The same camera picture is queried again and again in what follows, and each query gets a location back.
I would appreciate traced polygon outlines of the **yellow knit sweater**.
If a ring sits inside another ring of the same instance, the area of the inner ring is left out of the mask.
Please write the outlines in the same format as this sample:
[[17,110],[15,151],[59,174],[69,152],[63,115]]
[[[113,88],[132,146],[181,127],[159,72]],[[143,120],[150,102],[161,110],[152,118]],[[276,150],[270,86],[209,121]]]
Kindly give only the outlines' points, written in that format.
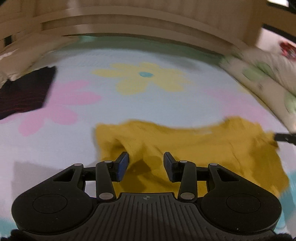
[[115,160],[122,152],[129,155],[124,178],[114,185],[116,193],[177,193],[179,186],[170,182],[163,165],[165,152],[200,167],[217,163],[275,196],[289,185],[273,133],[239,117],[202,128],[168,128],[138,120],[100,124],[95,137],[102,161]]

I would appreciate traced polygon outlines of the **pile of clothes on shelf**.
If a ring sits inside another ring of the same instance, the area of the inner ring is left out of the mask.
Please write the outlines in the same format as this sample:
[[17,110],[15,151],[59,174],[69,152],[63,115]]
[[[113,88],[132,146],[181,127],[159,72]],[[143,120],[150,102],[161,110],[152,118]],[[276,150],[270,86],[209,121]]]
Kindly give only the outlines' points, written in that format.
[[280,42],[281,54],[286,58],[295,61],[296,60],[296,52],[295,46],[291,45],[288,42]]

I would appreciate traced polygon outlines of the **floral folded duvet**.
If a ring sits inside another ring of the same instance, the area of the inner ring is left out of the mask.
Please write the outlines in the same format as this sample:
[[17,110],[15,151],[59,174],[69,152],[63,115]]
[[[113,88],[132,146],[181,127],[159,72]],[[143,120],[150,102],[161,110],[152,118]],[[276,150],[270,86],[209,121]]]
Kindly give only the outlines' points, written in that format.
[[250,48],[224,56],[219,65],[295,132],[295,61]]

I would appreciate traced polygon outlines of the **floral bed sheet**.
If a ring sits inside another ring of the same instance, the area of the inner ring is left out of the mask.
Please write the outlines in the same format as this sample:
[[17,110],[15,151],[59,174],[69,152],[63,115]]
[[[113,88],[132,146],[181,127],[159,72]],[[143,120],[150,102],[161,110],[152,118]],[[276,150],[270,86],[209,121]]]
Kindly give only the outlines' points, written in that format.
[[19,194],[74,163],[96,164],[99,123],[198,128],[239,116],[285,132],[220,59],[182,45],[82,36],[39,60],[33,69],[57,67],[45,106],[1,121],[1,236],[16,228],[11,205]]

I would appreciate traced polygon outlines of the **dark maroon folded garment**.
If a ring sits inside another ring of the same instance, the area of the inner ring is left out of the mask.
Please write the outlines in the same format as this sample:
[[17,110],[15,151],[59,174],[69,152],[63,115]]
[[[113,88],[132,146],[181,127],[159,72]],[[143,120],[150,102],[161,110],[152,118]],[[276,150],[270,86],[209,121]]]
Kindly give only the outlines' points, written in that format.
[[47,66],[15,81],[7,80],[1,87],[1,119],[42,108],[56,71],[56,66]]

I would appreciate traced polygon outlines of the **wooden headboard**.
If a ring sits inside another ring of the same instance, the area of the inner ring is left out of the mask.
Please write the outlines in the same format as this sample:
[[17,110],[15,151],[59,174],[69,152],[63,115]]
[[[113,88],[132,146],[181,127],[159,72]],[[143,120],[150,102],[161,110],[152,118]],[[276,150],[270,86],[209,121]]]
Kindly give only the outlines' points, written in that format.
[[221,54],[255,44],[256,1],[5,1],[1,38],[115,34],[182,42]]

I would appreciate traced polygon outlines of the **white pillow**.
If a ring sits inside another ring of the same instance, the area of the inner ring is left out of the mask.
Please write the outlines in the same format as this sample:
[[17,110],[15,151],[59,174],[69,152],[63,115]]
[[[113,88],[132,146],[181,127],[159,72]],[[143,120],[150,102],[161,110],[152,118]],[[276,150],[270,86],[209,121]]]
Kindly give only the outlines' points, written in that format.
[[1,85],[7,80],[15,81],[49,52],[66,47],[78,39],[77,36],[33,33],[13,42],[1,51]]

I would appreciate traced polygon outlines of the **wall power socket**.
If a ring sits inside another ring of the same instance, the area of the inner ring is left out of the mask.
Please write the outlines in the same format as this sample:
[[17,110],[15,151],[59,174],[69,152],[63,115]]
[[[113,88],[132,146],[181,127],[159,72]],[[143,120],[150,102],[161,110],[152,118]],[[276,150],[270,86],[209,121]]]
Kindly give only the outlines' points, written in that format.
[[12,43],[12,37],[11,36],[7,36],[7,37],[5,37],[4,38],[4,46],[6,47],[6,46],[8,46],[8,45],[10,45],[11,43]]

